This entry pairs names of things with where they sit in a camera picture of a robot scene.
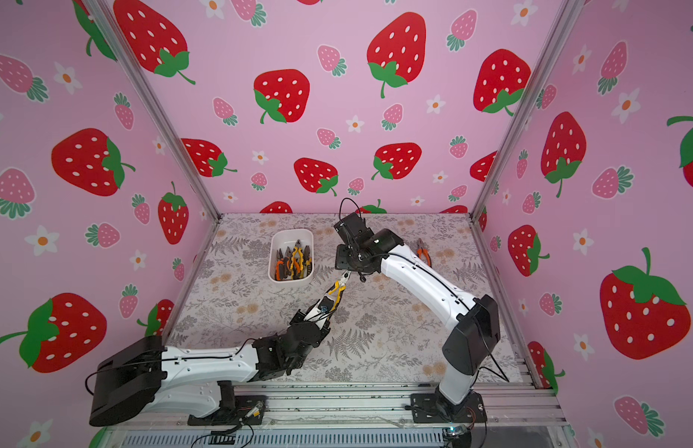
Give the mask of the orange handled pliers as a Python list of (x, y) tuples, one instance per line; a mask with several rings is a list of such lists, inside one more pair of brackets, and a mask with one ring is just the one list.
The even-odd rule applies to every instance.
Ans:
[(425, 242), (419, 238), (416, 242), (416, 255), (423, 261), (428, 267), (432, 266), (432, 260), (430, 257), (430, 252)]

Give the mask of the white plastic storage box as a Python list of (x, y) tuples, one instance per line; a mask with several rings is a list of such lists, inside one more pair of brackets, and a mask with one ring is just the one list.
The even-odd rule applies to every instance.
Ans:
[(268, 276), (279, 287), (305, 287), (313, 278), (314, 235), (307, 229), (278, 231), (272, 238)]

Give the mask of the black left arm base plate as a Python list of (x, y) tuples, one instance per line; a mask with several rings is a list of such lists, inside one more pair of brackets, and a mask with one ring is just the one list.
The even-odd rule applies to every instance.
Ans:
[(190, 416), (191, 427), (228, 427), (239, 424), (251, 426), (262, 425), (266, 396), (237, 396), (234, 405), (221, 404), (221, 407), (209, 416), (198, 418)]

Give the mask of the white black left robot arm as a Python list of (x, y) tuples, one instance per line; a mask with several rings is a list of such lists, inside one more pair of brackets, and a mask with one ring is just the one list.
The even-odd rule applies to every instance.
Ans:
[(141, 413), (213, 416), (229, 401), (223, 386), (280, 378), (303, 367), (331, 331), (324, 305), (297, 313), (287, 330), (227, 349), (185, 349), (148, 336), (107, 360), (94, 373), (89, 424), (108, 427)]

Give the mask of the yellow black handled pliers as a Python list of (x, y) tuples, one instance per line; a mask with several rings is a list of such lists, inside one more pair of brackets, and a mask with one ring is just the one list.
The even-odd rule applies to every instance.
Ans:
[(333, 313), (338, 309), (344, 292), (346, 291), (346, 285), (350, 276), (350, 272), (344, 271), (341, 277), (324, 294), (322, 298), (322, 309), (325, 312)]

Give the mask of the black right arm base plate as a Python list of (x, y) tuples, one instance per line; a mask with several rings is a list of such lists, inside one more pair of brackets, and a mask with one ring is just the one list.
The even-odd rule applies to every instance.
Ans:
[(460, 404), (454, 404), (440, 392), (415, 393), (405, 406), (417, 424), (467, 424), (486, 423), (487, 415), (482, 396), (471, 391)]

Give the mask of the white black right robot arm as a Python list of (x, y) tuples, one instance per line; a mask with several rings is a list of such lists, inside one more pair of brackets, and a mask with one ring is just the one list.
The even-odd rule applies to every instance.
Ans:
[(450, 334), (441, 352), (446, 371), (434, 394), (431, 413), (454, 422), (474, 395), (473, 386), (486, 358), (500, 340), (499, 308), (488, 295), (481, 298), (459, 289), (422, 261), (393, 231), (337, 226), (342, 239), (335, 267), (383, 274), (405, 287), (443, 322)]

